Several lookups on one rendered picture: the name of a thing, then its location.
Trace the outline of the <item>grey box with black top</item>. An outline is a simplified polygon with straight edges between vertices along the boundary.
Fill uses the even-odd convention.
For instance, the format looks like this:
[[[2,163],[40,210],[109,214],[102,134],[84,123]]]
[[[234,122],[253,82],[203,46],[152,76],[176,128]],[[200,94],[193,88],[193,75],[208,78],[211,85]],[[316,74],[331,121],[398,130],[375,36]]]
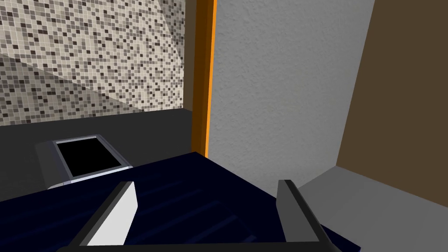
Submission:
[[[40,142],[35,145],[35,151],[47,189],[132,167],[99,134]]]

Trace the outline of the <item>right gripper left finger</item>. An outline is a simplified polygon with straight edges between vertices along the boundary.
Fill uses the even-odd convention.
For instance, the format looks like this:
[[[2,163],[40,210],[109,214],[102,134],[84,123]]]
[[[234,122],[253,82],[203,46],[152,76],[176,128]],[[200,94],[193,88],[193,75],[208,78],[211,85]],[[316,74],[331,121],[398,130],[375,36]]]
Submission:
[[[134,182],[120,182],[69,245],[124,245],[137,208]]]

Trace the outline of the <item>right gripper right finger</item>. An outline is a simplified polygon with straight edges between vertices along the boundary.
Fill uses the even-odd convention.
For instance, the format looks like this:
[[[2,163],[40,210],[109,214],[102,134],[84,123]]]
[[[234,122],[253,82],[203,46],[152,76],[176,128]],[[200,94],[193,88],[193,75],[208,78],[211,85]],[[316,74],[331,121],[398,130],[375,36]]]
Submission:
[[[331,242],[291,180],[278,181],[276,209],[287,242]]]

